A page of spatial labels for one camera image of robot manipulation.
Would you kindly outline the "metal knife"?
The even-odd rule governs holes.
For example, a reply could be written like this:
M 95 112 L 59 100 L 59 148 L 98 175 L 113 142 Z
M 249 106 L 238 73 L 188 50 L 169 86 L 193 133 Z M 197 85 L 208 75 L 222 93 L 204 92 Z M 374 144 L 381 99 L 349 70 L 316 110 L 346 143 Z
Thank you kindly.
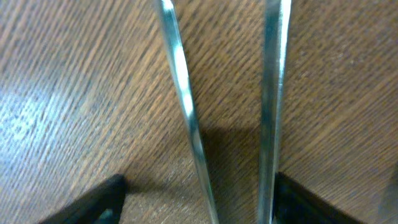
M 291 0 L 266 1 L 257 206 L 257 222 L 260 224 L 274 223 L 275 177 L 279 163 L 284 75 L 291 7 Z
M 199 184 L 203 192 L 203 199 L 209 213 L 210 222 L 217 224 L 220 221 L 211 188 L 208 163 L 200 134 L 175 6 L 172 0 L 155 0 L 155 6 L 160 20 L 160 28 L 162 30 L 170 72 L 183 113 L 184 122 L 187 126 L 188 139 L 192 149 Z

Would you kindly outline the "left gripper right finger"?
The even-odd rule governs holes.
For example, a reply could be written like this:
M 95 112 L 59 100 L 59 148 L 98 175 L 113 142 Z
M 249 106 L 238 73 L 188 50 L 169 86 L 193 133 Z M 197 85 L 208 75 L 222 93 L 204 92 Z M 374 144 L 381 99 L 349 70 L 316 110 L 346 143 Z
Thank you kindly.
M 277 223 L 361 223 L 281 172 L 275 178 L 273 216 Z

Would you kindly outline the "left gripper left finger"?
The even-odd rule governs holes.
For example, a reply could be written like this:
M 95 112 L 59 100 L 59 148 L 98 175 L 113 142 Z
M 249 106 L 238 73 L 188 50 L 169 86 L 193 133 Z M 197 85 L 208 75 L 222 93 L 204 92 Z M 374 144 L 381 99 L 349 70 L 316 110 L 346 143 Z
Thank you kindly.
M 121 219 L 126 194 L 127 182 L 123 175 L 116 174 L 41 222 L 117 224 Z

